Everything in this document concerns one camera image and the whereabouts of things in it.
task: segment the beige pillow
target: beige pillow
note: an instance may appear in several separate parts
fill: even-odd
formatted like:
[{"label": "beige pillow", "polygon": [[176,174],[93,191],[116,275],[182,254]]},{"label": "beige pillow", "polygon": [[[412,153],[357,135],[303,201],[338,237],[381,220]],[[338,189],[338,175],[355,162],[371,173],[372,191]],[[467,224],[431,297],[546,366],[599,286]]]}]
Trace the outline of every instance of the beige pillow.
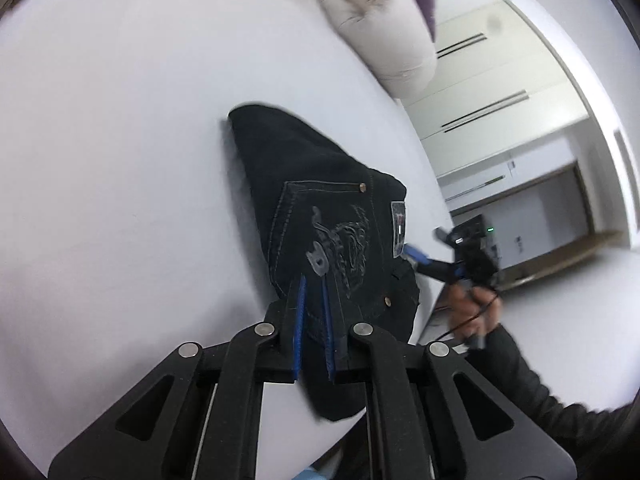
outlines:
[{"label": "beige pillow", "polygon": [[436,51],[415,0],[320,0],[335,30],[395,98],[422,92]]}]

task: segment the cabinet drawer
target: cabinet drawer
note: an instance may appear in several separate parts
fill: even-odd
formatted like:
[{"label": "cabinet drawer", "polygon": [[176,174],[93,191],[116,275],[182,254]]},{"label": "cabinet drawer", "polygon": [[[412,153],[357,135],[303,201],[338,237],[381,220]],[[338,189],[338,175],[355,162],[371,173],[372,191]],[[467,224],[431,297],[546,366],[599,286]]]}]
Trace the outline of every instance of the cabinet drawer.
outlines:
[{"label": "cabinet drawer", "polygon": [[499,112],[422,140],[436,176],[443,176],[587,117],[569,81]]},{"label": "cabinet drawer", "polygon": [[418,137],[425,139],[518,101],[568,82],[550,52],[533,54],[462,81],[406,107]]},{"label": "cabinet drawer", "polygon": [[405,100],[405,105],[520,57],[547,52],[529,25],[504,2],[442,23],[437,38],[435,76],[422,94]]}]

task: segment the silver screw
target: silver screw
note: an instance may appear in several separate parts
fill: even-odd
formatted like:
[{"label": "silver screw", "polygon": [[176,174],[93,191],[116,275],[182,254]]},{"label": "silver screw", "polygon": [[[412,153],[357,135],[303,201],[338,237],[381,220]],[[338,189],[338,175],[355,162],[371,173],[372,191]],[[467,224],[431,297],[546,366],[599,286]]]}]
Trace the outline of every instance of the silver screw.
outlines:
[{"label": "silver screw", "polygon": [[358,335],[371,335],[373,327],[369,323],[356,323],[353,325],[353,331]]},{"label": "silver screw", "polygon": [[254,330],[257,335],[265,336],[273,334],[275,328],[271,323],[260,323],[260,325],[255,326]]},{"label": "silver screw", "polygon": [[431,352],[436,357],[444,357],[449,354],[449,347],[440,341],[436,341],[435,343],[431,343],[429,345],[429,352]]},{"label": "silver screw", "polygon": [[183,343],[180,345],[180,348],[178,348],[178,354],[180,354],[181,357],[193,357],[198,353],[198,350],[199,348],[196,343]]}]

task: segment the human hand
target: human hand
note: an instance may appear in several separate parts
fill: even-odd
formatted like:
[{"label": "human hand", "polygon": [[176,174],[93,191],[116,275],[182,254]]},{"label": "human hand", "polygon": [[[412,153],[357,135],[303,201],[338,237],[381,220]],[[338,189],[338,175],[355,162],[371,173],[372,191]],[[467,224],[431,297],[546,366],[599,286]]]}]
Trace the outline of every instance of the human hand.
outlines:
[{"label": "human hand", "polygon": [[500,322],[502,314],[502,300],[500,297],[494,299],[496,293],[481,286],[475,286],[470,291],[466,291],[460,285],[449,285],[447,291],[447,303],[451,308],[449,316],[449,327],[455,328],[480,312],[480,307],[493,300],[482,316],[466,323],[454,332],[460,341],[471,337],[473,334],[486,335]]}]

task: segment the white tabletop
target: white tabletop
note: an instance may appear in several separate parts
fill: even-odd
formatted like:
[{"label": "white tabletop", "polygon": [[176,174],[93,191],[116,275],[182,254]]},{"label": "white tabletop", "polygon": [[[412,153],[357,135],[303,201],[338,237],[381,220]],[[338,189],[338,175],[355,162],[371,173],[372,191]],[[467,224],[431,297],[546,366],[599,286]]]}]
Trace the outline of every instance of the white tabletop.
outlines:
[{"label": "white tabletop", "polygon": [[[274,293],[222,128],[253,100],[401,180],[408,241],[447,257],[404,110],[314,0],[25,0],[0,22],[0,418],[42,471],[180,343],[264,316]],[[420,286],[415,332],[439,290]],[[351,424],[268,384],[258,478],[292,478]]]}]

